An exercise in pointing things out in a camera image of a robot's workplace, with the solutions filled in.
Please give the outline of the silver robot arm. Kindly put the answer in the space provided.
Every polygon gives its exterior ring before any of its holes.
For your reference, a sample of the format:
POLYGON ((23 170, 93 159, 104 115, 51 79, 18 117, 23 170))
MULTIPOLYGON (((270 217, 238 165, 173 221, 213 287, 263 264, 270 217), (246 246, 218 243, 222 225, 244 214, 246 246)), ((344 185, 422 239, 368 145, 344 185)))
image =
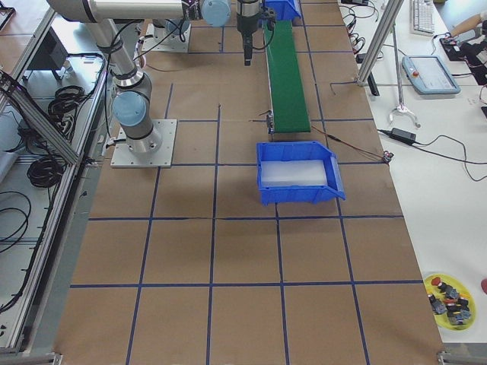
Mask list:
POLYGON ((269 28, 275 24, 275 12, 263 1, 51 1, 49 6, 68 21, 87 25, 98 49, 114 67, 117 96, 113 112, 126 135, 131 152, 155 152, 163 143, 162 134, 149 116, 151 82, 135 56, 123 44, 116 29, 116 19, 144 20, 166 24, 176 21, 204 20, 213 27, 222 27, 232 11, 237 14, 237 30, 243 41, 244 64, 250 65, 253 51, 253 34, 259 23, 265 21, 269 28))

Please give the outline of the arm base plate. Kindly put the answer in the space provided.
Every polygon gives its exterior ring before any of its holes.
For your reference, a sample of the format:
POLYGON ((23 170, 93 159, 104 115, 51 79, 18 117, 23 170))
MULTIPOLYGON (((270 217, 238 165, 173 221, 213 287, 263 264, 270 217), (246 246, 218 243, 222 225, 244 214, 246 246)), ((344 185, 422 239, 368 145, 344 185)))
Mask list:
POLYGON ((153 129, 146 138, 134 140, 119 129, 110 166, 113 168, 171 168, 177 134, 176 119, 153 119, 153 129))
POLYGON ((184 21, 178 25, 176 21, 165 22, 160 27, 149 24, 143 37, 142 52, 175 52, 189 51, 191 25, 184 21))

